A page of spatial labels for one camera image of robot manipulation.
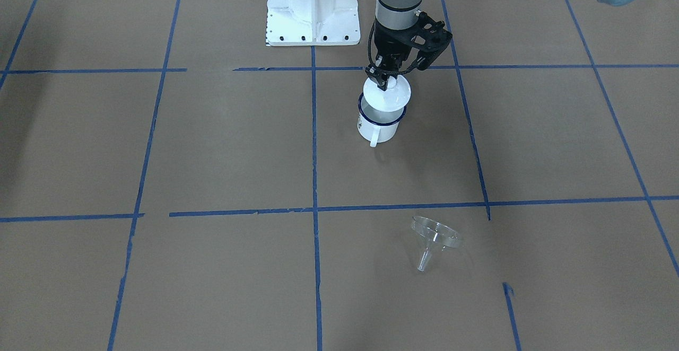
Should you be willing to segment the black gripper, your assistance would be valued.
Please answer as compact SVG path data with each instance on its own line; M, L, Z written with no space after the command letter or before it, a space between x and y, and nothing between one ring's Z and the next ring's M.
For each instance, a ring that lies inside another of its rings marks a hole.
M411 47L395 38L394 33L400 33L400 31L384 27L378 21L374 22L373 41L377 49L376 65L369 64L364 68L368 79L377 87L384 87L384 90L387 90L392 80L398 80L398 67L403 65L411 52Z

